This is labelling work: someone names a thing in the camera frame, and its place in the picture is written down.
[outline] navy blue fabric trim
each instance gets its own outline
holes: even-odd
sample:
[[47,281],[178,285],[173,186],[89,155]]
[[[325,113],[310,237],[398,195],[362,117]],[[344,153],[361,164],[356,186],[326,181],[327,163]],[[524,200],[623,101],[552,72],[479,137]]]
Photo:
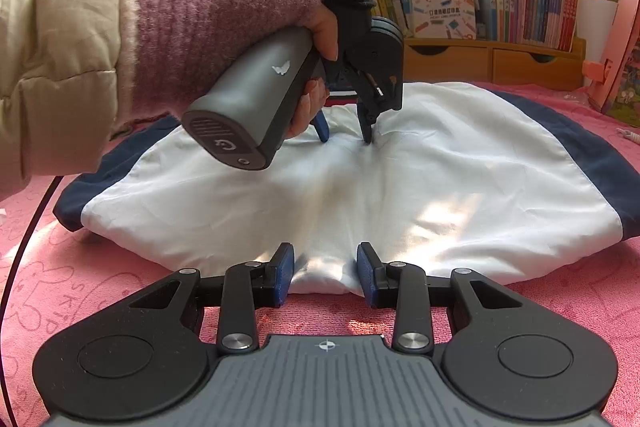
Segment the navy blue fabric trim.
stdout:
[[615,147],[545,105],[492,90],[553,134],[620,216],[622,240],[640,235],[640,174]]
[[102,157],[100,168],[93,174],[81,174],[62,191],[53,214],[71,232],[82,228],[84,206],[102,191],[119,182],[149,147],[180,125],[174,117],[166,116],[132,134]]

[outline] human hand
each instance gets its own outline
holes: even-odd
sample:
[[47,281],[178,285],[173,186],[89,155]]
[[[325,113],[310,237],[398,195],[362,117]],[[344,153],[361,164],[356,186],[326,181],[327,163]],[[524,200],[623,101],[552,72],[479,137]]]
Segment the human hand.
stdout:
[[[303,26],[312,31],[314,44],[322,57],[327,60],[338,59],[338,22],[331,10],[321,4]],[[293,138],[305,132],[328,97],[329,90],[322,78],[312,78],[308,81],[291,119],[286,138]]]

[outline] gray ribbed panel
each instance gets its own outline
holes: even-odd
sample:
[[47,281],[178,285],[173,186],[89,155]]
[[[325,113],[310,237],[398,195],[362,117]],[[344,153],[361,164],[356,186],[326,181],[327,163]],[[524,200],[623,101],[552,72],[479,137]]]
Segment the gray ribbed panel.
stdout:
[[[324,341],[335,344],[321,349]],[[50,427],[85,425],[55,419]],[[431,360],[400,355],[381,337],[275,335],[249,355],[227,357],[192,400],[140,427],[506,427],[472,409]],[[608,426],[597,416],[564,427]]]

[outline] wooden drawer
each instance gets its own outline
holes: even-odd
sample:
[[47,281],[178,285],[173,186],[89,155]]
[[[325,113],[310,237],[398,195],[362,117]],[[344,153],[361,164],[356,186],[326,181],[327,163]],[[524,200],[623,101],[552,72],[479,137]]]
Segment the wooden drawer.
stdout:
[[582,61],[579,56],[565,58],[494,50],[493,69],[492,82],[501,86],[536,84],[555,90],[582,87]]
[[404,46],[405,82],[488,82],[487,48],[467,46]]

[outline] beige jacket sleeve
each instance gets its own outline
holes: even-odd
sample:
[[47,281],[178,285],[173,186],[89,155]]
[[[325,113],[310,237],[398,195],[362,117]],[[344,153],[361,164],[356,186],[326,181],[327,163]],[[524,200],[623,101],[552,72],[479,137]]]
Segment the beige jacket sleeve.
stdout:
[[97,169],[118,119],[121,4],[0,0],[0,200],[34,174]]

